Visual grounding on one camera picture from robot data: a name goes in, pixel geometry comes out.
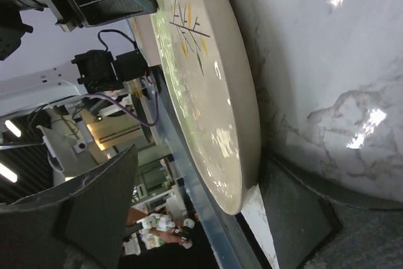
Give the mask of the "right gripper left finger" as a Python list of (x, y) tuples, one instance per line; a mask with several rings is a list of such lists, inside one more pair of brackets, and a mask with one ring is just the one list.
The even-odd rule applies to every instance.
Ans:
[(1, 205), (1, 268), (116, 268), (138, 152)]

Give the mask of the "cream and green floral plate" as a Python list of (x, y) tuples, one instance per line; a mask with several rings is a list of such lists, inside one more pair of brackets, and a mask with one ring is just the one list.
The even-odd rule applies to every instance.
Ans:
[(261, 129), (253, 77), (229, 0), (156, 0), (151, 15), (174, 111), (220, 208), (238, 214), (258, 181)]

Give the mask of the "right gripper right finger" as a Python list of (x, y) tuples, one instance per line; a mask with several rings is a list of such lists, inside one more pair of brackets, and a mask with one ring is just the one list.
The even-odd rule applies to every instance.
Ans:
[(263, 204), (280, 268), (402, 268), (402, 203), (261, 156)]

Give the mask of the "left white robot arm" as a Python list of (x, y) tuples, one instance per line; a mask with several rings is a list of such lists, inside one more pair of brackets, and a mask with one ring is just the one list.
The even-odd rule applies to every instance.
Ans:
[[(49, 9), (66, 32), (155, 13), (156, 0), (1, 0), (1, 59), (7, 59), (33, 28), (21, 12)], [(108, 50), (91, 50), (61, 66), (1, 80), (1, 114), (64, 103), (69, 98), (121, 89), (134, 75)]]

